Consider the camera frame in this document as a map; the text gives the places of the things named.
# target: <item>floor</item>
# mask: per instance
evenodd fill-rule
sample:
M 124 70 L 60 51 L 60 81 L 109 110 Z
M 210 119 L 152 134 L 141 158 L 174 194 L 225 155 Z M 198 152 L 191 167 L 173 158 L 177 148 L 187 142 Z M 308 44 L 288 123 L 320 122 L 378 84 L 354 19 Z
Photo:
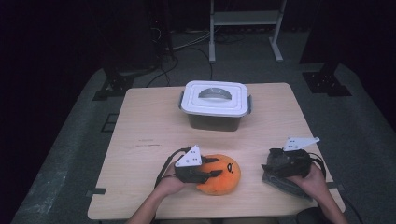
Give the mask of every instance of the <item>floor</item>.
M 322 64 L 299 64 L 308 34 L 280 33 L 283 63 L 276 62 L 268 43 L 271 32 L 219 36 L 213 64 L 208 62 L 204 39 L 177 51 L 174 60 L 164 56 L 161 69 L 136 78 L 132 88 L 184 86 L 191 80 L 209 79 L 289 83 L 313 135 L 321 139 L 318 146 L 340 193 L 351 201 L 365 223 L 394 223 L 396 134 L 356 74 L 343 65 L 335 75 L 351 96 L 311 92 L 302 73 L 318 71 Z M 201 35 L 174 33 L 172 38 L 177 47 Z M 13 223 L 100 222 L 90 220 L 87 211 L 123 100 L 93 100 L 105 80 L 102 69 L 92 74 Z M 350 223 L 359 223 L 347 204 L 346 216 Z M 281 221 L 293 223 L 289 217 Z

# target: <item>container lid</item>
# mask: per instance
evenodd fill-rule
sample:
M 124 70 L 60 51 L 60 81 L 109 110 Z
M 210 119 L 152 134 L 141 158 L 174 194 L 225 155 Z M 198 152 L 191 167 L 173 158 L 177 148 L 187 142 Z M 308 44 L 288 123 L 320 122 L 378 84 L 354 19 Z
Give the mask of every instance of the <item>container lid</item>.
M 193 115 L 243 117 L 248 113 L 248 89 L 235 82 L 191 81 L 180 108 Z

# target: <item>black strap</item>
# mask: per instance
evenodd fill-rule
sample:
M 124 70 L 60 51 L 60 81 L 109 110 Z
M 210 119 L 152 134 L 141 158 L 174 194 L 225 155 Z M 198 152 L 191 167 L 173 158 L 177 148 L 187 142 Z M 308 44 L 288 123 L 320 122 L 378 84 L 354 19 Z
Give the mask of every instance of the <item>black strap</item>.
M 310 155 L 315 155 L 317 158 L 311 158 L 312 161 L 316 162 L 320 166 L 320 170 L 323 173 L 324 179 L 326 179 L 326 168 L 324 167 L 323 159 L 315 153 L 308 153 Z
M 176 156 L 176 154 L 181 152 L 181 151 L 184 151 L 184 152 L 187 153 L 190 149 L 191 149 L 191 147 L 181 148 L 181 149 L 177 150 L 176 152 L 174 152 L 170 157 L 168 157 L 168 159 L 166 160 L 165 164 L 163 165 L 163 168 L 161 169 L 160 173 L 157 176 L 154 188 L 157 188 L 158 184 L 160 184 L 161 179 L 163 179 L 163 174 L 165 173 L 166 169 L 168 168 L 169 164 L 171 163 L 172 159 Z M 154 223 L 156 223 L 155 215 L 152 218 L 150 224 L 154 224 Z

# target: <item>orange pumpkin toy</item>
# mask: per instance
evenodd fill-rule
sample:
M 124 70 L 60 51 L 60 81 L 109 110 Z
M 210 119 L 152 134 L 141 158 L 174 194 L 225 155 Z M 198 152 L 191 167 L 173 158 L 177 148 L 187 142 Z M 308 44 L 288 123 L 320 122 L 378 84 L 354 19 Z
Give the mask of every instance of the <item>orange pumpkin toy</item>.
M 198 170 L 210 173 L 213 170 L 222 170 L 216 177 L 210 177 L 204 184 L 198 184 L 197 188 L 210 195 L 224 195 L 232 192 L 241 178 L 241 169 L 235 160 L 224 155 L 208 155 L 206 158 L 217 158 L 218 161 L 204 163 Z

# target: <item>container handle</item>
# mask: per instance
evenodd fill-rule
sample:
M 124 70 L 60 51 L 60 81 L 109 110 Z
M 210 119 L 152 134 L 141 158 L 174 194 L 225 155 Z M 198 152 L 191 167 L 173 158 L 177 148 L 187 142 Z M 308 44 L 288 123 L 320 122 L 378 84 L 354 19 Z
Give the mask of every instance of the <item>container handle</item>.
M 220 99 L 226 99 L 226 100 L 231 100 L 233 97 L 231 94 L 221 88 L 208 88 L 206 90 L 203 90 L 199 93 L 198 95 L 199 98 L 220 98 Z

